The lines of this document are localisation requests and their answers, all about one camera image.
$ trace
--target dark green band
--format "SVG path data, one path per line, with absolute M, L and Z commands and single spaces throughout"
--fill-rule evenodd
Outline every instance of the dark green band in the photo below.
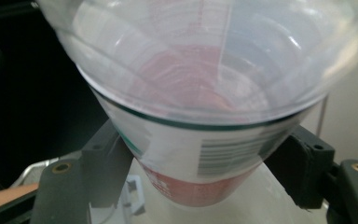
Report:
M 150 115 L 146 115 L 144 113 L 140 113 L 138 111 L 135 111 L 133 109 L 130 109 L 124 105 L 118 104 L 117 102 L 107 98 L 106 96 L 102 95 L 100 92 L 96 91 L 95 89 L 93 89 L 99 96 L 101 96 L 106 102 L 108 102 L 109 104 L 114 105 L 115 107 L 118 107 L 124 111 L 127 111 L 128 113 L 133 114 L 134 116 L 141 118 L 141 119 L 146 119 L 149 121 L 153 121 L 159 124 L 163 124 L 163 125 L 167 125 L 167 126 L 171 126 L 171 127 L 175 127 L 175 128 L 180 128 L 180 129 L 189 129 L 189 130 L 197 130 L 197 131 L 237 131 L 237 130 L 246 130 L 246 129 L 253 129 L 256 127 L 261 127 L 261 126 L 269 126 L 271 124 L 274 123 L 279 123 L 282 122 L 284 120 L 290 119 L 295 117 L 296 115 L 298 115 L 301 112 L 297 112 L 295 114 L 286 116 L 284 118 L 281 119 L 275 119 L 275 120 L 270 120 L 270 121 L 266 121 L 266 122 L 260 122 L 260 123 L 255 123 L 255 124 L 239 124 L 239 125 L 209 125 L 209 124 L 195 124 L 195 123 L 184 123 L 184 122 L 179 122 L 179 121 L 173 121 L 173 120 L 168 120 L 168 119 L 161 119 L 161 118 L 157 118 L 157 117 L 153 117 Z

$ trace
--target black background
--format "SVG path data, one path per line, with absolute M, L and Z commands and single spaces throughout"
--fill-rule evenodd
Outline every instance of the black background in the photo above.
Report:
M 11 1 L 0 1 L 0 6 Z M 107 120 L 40 11 L 0 19 L 0 183 L 81 149 Z

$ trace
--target barcode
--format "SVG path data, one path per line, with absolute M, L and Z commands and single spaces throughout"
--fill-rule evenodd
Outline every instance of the barcode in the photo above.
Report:
M 198 176 L 223 175 L 246 168 L 254 158 L 264 158 L 286 133 L 279 130 L 246 138 L 203 140 Z

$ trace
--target white wall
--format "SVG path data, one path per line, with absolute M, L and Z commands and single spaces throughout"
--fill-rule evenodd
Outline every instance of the white wall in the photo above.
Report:
M 301 125 L 316 134 L 321 112 L 319 104 Z M 336 149 L 336 162 L 358 160 L 358 67 L 328 96 L 320 137 Z

